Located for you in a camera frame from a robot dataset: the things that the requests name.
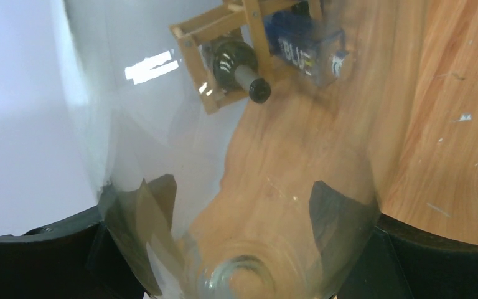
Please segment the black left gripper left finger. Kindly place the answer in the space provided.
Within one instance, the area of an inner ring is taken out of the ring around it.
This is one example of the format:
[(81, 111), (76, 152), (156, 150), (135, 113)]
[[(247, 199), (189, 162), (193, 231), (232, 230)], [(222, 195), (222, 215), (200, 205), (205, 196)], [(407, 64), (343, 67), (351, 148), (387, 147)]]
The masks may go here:
[(0, 298), (143, 298), (97, 207), (0, 236)]

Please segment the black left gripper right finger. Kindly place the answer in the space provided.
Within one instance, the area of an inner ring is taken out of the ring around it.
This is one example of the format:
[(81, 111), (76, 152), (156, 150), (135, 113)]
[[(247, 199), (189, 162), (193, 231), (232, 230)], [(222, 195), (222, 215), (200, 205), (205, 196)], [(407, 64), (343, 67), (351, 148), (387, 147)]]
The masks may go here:
[(381, 215), (338, 298), (478, 298), (478, 245)]

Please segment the dark green wine bottle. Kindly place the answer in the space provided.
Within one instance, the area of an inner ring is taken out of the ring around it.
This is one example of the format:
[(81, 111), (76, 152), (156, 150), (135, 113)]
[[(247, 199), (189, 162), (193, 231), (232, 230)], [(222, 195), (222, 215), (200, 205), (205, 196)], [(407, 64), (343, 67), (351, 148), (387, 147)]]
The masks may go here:
[(271, 86), (258, 73), (254, 49), (243, 39), (221, 36), (202, 47), (204, 59), (218, 86), (226, 91), (244, 90), (255, 103), (271, 95)]

